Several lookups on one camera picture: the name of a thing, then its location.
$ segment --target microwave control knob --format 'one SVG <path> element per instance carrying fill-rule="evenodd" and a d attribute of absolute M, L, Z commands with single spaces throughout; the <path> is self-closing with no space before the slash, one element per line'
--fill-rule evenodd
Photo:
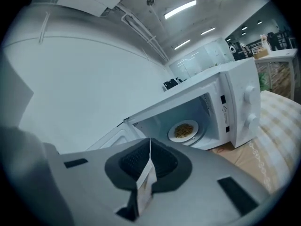
<path fill-rule="evenodd" d="M 252 132 L 255 132 L 258 124 L 259 118 L 254 114 L 250 114 L 247 120 L 245 121 L 245 126 Z"/>
<path fill-rule="evenodd" d="M 248 86 L 244 93 L 244 99 L 247 103 L 254 104 L 256 101 L 256 88 Z"/>

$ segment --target warning label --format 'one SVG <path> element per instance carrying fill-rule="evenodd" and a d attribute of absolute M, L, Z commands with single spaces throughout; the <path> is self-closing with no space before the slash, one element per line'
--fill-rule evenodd
<path fill-rule="evenodd" d="M 225 117 L 225 124 L 228 124 L 227 113 L 224 113 L 224 117 Z"/>
<path fill-rule="evenodd" d="M 228 125 L 227 107 L 222 107 L 222 112 L 224 113 L 225 124 Z"/>

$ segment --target ceiling light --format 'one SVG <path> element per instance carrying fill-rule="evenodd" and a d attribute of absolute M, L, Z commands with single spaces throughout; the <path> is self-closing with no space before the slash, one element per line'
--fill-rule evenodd
<path fill-rule="evenodd" d="M 183 59 L 181 62 L 179 62 L 178 64 L 180 64 L 180 63 L 182 63 L 182 62 L 184 62 L 186 59 Z"/>
<path fill-rule="evenodd" d="M 207 31 L 205 31 L 205 32 L 203 32 L 203 33 L 201 33 L 201 35 L 203 35 L 203 34 L 205 34 L 205 33 L 207 33 L 207 32 L 210 32 L 210 31 L 212 31 L 212 30 L 214 30 L 215 28 L 212 28 L 212 29 L 209 29 L 209 30 L 207 30 Z"/>
<path fill-rule="evenodd" d="M 196 0 L 194 0 L 194 1 L 192 1 L 192 2 L 189 2 L 189 3 L 186 3 L 186 4 L 184 4 L 184 5 L 180 6 L 180 7 L 178 7 L 178 8 L 176 8 L 176 9 L 172 10 L 171 12 L 166 13 L 166 14 L 164 15 L 164 17 L 165 17 L 165 19 L 168 19 L 168 18 L 170 18 L 171 16 L 177 14 L 178 12 L 181 12 L 181 11 L 183 11 L 184 9 L 187 9 L 187 8 L 189 8 L 189 7 L 191 7 L 191 6 L 196 5 L 196 3 L 197 3 Z"/>
<path fill-rule="evenodd" d="M 188 42 L 190 42 L 190 40 L 187 40 L 186 42 L 180 44 L 179 46 L 175 47 L 174 49 L 176 50 L 176 49 L 178 49 L 179 47 L 183 46 L 184 44 L 186 44 L 186 43 L 188 43 Z"/>

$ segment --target plate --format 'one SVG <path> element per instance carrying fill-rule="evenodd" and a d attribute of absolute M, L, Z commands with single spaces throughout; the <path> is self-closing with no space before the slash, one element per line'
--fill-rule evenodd
<path fill-rule="evenodd" d="M 186 137 L 183 137 L 183 138 L 176 138 L 174 136 L 174 130 L 182 125 L 182 124 L 189 124 L 191 126 L 193 126 L 193 131 L 192 133 L 190 133 L 188 136 Z M 168 138 L 173 141 L 173 142 L 185 142 L 185 141 L 188 141 L 189 139 L 193 138 L 196 133 L 198 132 L 198 123 L 196 121 L 193 121 L 193 120 L 184 120 L 184 121 L 181 121 L 179 123 L 176 123 L 168 132 Z"/>
<path fill-rule="evenodd" d="M 196 133 L 195 136 L 193 136 L 190 140 L 182 142 L 183 145 L 187 145 L 187 146 L 191 146 L 193 144 L 195 144 L 196 142 L 198 142 L 201 138 L 203 138 L 204 134 L 205 134 L 206 130 L 203 127 L 203 125 L 198 125 L 198 132 Z"/>

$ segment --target box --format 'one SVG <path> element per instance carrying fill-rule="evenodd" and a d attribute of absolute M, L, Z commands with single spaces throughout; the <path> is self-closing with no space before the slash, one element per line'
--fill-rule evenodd
<path fill-rule="evenodd" d="M 265 57 L 266 55 L 269 55 L 269 52 L 266 48 L 264 48 L 262 51 L 260 51 L 256 54 L 253 54 L 254 59 L 259 59 L 259 58 Z"/>

